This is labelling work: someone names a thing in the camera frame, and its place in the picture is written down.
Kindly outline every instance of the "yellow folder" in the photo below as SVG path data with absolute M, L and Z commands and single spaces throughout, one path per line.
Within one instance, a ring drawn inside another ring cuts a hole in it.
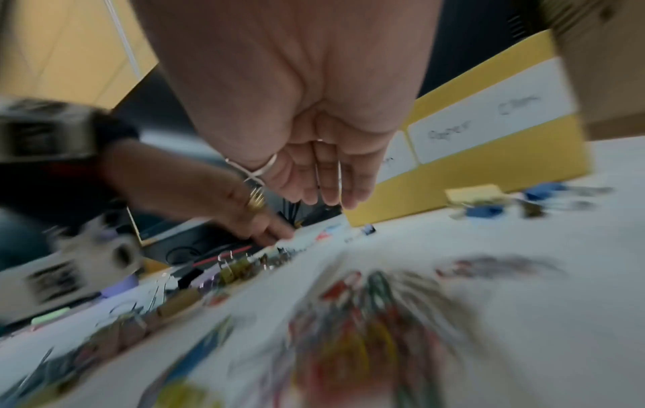
M 401 130 L 408 132 L 411 124 L 556 57 L 549 31 L 533 35 L 420 97 Z M 415 151 L 409 135 L 406 139 Z M 358 226 L 444 207 L 447 189 L 497 184 L 511 192 L 578 177 L 591 168 L 585 139 L 579 115 L 567 114 L 426 164 L 417 162 L 412 171 L 377 184 L 367 202 L 345 213 Z

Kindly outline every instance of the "desk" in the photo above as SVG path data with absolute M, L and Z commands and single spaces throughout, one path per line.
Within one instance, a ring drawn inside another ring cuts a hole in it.
M 616 190 L 594 198 L 593 211 L 535 220 L 515 214 L 494 220 L 453 220 L 449 210 L 440 210 L 376 225 L 376 234 L 351 244 L 343 235 L 355 231 L 346 230 L 312 246 L 276 273 L 260 276 L 220 307 L 174 322 L 99 369 L 51 407 L 134 407 L 144 388 L 216 322 L 230 313 L 254 315 L 254 325 L 234 331 L 224 347 L 193 373 L 195 383 L 225 394 L 230 401 L 258 372 L 228 378 L 228 363 L 271 336 L 298 299 L 312 285 L 321 285 L 317 282 L 321 271 L 344 251 L 350 254 L 341 268 L 345 270 L 423 271 L 436 259 L 473 253 L 557 259 L 566 270 L 565 278 L 496 285 L 481 310 L 486 332 L 539 406 L 643 407 L 645 137 L 591 146 L 597 173 L 575 183 Z M 300 240 L 311 239 L 309 235 Z M 77 316 L 31 333 L 21 344 L 0 345 L 0 389 L 34 367 L 54 337 L 61 343 L 64 337 L 70 341 L 73 325 L 82 325 L 75 322 L 81 320 Z M 457 405 L 474 406 L 467 400 Z M 479 407 L 501 406 L 477 401 Z

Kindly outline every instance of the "white label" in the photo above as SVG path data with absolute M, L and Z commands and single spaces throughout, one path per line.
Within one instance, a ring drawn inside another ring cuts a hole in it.
M 376 183 L 382 183 L 397 175 L 407 173 L 417 166 L 415 157 L 410 150 L 405 133 L 398 131 L 390 141 L 383 163 L 376 176 Z
M 430 163 L 576 111 L 553 58 L 411 124 L 408 134 L 419 161 Z

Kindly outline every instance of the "hand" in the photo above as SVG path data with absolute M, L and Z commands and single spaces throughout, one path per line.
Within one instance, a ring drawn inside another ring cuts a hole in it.
M 293 237 L 291 226 L 277 215 L 247 208 L 250 190 L 231 171 L 122 140 L 102 155 L 101 172 L 137 208 L 181 221 L 212 218 L 236 236 L 252 237 L 262 246 Z
M 441 0 L 135 0 L 198 132 L 285 198 L 354 208 L 421 86 Z

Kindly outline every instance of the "white table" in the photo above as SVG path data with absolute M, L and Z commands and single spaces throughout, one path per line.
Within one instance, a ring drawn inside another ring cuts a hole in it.
M 482 310 L 486 331 L 496 339 L 514 380 L 539 406 L 645 407 L 645 137 L 590 145 L 596 174 L 576 183 L 616 190 L 594 198 L 593 211 L 535 220 L 516 214 L 453 220 L 448 210 L 440 210 L 378 224 L 375 235 L 350 245 L 335 237 L 260 277 L 221 307 L 176 322 L 52 406 L 134 407 L 144 388 L 217 321 L 229 313 L 255 315 L 256 324 L 235 331 L 194 372 L 196 383 L 233 398 L 257 372 L 228 378 L 228 363 L 272 335 L 320 271 L 347 251 L 343 269 L 423 271 L 437 259 L 471 253 L 557 259 L 567 277 L 501 282 Z M 69 319 L 45 327 L 21 347 L 0 346 L 0 389 L 35 366 L 52 341 L 73 341 L 74 324 Z

